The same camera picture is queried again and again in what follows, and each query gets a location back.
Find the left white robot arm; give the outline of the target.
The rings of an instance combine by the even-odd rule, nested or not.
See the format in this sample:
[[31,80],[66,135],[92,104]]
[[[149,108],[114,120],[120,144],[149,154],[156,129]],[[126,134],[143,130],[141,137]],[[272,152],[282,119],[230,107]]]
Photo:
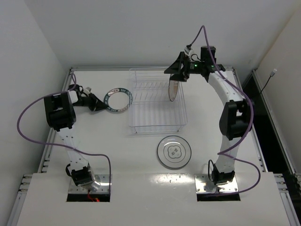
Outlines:
[[67,150],[69,167],[66,170],[74,184],[88,191],[97,191],[100,183],[97,182],[89,161],[78,150],[79,140],[74,129],[74,106],[87,107],[90,111],[97,112],[105,110],[108,105],[92,93],[83,95],[78,90],[68,90],[62,94],[45,97],[44,106],[48,125],[56,131]]

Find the green rimmed white plate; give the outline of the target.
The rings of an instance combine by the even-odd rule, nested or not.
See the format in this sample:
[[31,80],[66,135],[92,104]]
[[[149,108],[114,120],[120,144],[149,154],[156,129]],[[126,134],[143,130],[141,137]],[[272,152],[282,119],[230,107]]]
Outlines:
[[126,88],[113,88],[107,92],[103,101],[107,105],[107,110],[111,113],[125,112],[131,102],[132,94]]

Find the orange sunburst plate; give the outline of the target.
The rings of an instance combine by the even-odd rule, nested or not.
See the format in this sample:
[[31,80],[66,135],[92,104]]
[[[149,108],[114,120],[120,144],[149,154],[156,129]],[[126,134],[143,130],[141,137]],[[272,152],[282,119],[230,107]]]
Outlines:
[[169,100],[171,102],[173,102],[177,96],[178,87],[179,87],[178,81],[174,81],[174,80],[169,81],[168,95],[169,95]]

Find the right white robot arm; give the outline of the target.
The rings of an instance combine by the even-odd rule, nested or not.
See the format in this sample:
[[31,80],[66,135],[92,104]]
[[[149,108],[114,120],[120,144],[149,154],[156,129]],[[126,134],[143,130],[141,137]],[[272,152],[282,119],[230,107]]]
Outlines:
[[199,62],[193,62],[184,52],[164,71],[170,75],[171,81],[177,82],[186,82],[191,74],[200,74],[213,87],[223,104],[219,120],[222,146],[210,175],[214,185],[233,180],[238,149],[251,129],[250,121],[253,118],[252,102],[230,83],[223,75],[224,71],[214,56],[207,54],[201,56]]

